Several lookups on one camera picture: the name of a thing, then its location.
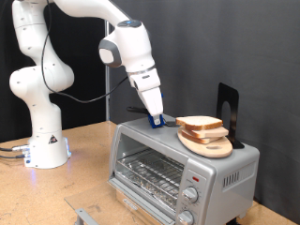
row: cable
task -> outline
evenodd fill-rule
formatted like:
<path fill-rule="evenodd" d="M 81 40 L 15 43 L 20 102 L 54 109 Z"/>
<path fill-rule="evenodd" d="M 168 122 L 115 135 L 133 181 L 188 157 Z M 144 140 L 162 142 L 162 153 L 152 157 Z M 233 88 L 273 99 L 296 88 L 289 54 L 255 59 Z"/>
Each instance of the cable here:
<path fill-rule="evenodd" d="M 4 156 L 0 156 L 0 158 L 25 158 L 25 155 L 18 155 L 15 157 L 4 157 Z"/>
<path fill-rule="evenodd" d="M 68 95 L 66 93 L 59 93 L 59 92 L 56 92 L 54 90 L 52 90 L 47 82 L 46 82 L 46 79 L 45 79 L 45 73 L 44 73 L 44 54 L 45 54 L 45 48 L 46 48 L 46 44 L 47 44 L 47 40 L 48 40 L 48 37 L 49 37 L 49 34 L 50 34 L 50 31 L 51 31 L 51 27 L 52 27 L 52 23 L 53 23 L 53 19 L 52 19 L 52 13 L 51 13 L 51 9 L 50 9 L 50 4 L 49 4 L 49 0 L 47 0 L 47 4 L 48 4 L 48 10 L 49 10 L 49 29 L 48 29 L 48 33 L 47 33 L 47 36 L 46 36 L 46 39 L 45 39 L 45 43 L 44 43 L 44 47 L 43 47 L 43 51 L 42 51 L 42 54 L 41 54 L 41 73 L 42 73 L 42 76 L 43 76 L 43 80 L 44 80 L 44 83 L 46 85 L 46 87 L 52 91 L 53 93 L 57 94 L 57 95 L 60 95 L 60 96 L 65 96 L 65 97 L 69 97 L 69 98 L 72 98 L 73 100 L 76 100 L 80 103 L 90 103 L 90 102 L 94 102 L 94 101 L 97 101 L 97 100 L 100 100 L 102 98 L 105 98 L 106 96 L 110 95 L 111 92 L 113 92 L 121 83 L 123 83 L 126 79 L 128 79 L 128 77 L 126 77 L 125 79 L 123 79 L 119 84 L 117 84 L 113 89 L 112 91 L 110 91 L 109 93 L 107 93 L 106 95 L 104 96 L 101 96 L 101 97 L 97 97 L 97 98 L 94 98 L 94 99 L 91 99 L 91 100 L 79 100 L 71 95 Z"/>
<path fill-rule="evenodd" d="M 5 0 L 5 2 L 2 5 L 2 9 L 1 9 L 1 12 L 0 12 L 0 22 L 1 22 L 1 19 L 2 19 L 2 16 L 3 16 L 3 12 L 4 12 L 4 9 L 6 7 L 7 2 L 8 2 L 8 0 Z"/>
<path fill-rule="evenodd" d="M 0 151 L 3 151 L 3 152 L 12 152 L 12 149 L 11 148 L 1 148 L 0 147 Z"/>

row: table surface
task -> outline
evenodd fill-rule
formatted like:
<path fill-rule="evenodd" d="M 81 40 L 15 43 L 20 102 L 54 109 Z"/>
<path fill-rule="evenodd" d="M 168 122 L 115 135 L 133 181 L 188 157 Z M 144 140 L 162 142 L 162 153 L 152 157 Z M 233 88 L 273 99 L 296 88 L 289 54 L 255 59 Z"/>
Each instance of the table surface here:
<path fill-rule="evenodd" d="M 139 214 L 139 217 L 132 214 L 129 210 L 130 207 L 125 207 L 118 201 L 116 189 L 109 182 L 104 182 L 79 194 L 68 196 L 65 200 L 73 210 L 84 210 L 90 218 L 100 225 L 120 224 L 121 222 L 122 225 L 147 224 L 147 222 L 144 222 L 146 221 L 145 217 L 141 214 Z"/>
<path fill-rule="evenodd" d="M 72 157 L 55 169 L 26 168 L 22 159 L 0 158 L 0 224 L 74 224 L 77 215 L 64 198 L 106 183 L 114 129 L 115 124 L 108 121 L 64 130 Z M 0 147 L 25 144 L 27 140 L 4 142 Z M 1 152 L 2 156 L 19 154 Z M 256 202 L 238 221 L 243 225 L 296 225 Z"/>

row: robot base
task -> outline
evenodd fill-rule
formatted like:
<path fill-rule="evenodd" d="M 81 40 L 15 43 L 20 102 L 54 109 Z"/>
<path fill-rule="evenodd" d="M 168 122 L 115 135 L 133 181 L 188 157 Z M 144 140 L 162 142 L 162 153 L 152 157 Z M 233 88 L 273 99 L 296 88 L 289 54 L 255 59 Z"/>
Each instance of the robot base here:
<path fill-rule="evenodd" d="M 26 167 L 51 169 L 65 164 L 70 157 L 68 139 L 62 130 L 52 133 L 34 133 L 28 140 L 30 153 L 24 159 Z"/>

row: round wooden board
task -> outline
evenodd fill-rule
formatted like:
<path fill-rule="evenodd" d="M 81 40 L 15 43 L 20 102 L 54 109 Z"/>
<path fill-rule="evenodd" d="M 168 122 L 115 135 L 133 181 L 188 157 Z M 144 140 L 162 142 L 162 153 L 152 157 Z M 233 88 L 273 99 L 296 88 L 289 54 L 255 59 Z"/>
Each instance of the round wooden board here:
<path fill-rule="evenodd" d="M 182 127 L 178 129 L 178 138 L 186 148 L 188 148 L 190 151 L 193 151 L 194 153 L 208 158 L 225 158 L 229 156 L 233 151 L 233 146 L 226 137 L 223 137 L 214 142 L 210 142 L 208 144 L 201 144 L 190 141 L 189 139 L 183 137 L 181 134 L 182 129 Z"/>

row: bread slice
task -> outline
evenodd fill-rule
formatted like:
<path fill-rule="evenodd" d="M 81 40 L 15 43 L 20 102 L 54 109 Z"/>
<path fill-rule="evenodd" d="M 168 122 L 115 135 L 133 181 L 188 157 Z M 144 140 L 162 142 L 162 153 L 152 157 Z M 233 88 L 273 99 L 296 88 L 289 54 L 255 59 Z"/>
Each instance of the bread slice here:
<path fill-rule="evenodd" d="M 223 121 L 211 116 L 198 115 L 177 117 L 176 124 L 188 130 L 203 130 L 219 128 L 223 125 Z"/>
<path fill-rule="evenodd" d="M 213 129 L 203 129 L 203 130 L 188 130 L 184 129 L 184 131 L 189 134 L 190 136 L 193 136 L 198 139 L 204 139 L 204 138 L 218 138 L 218 137 L 224 137 L 228 135 L 228 129 L 224 127 L 218 127 Z"/>
<path fill-rule="evenodd" d="M 210 142 L 216 141 L 216 140 L 218 140 L 218 139 L 221 138 L 221 137 L 216 137 L 216 138 L 204 138 L 204 139 L 195 138 L 194 136 L 189 135 L 189 134 L 187 133 L 187 130 L 186 130 L 186 129 L 183 129 L 183 130 L 182 130 L 182 136 L 185 137 L 186 139 L 189 139 L 190 141 L 195 142 L 195 143 L 210 143 Z"/>

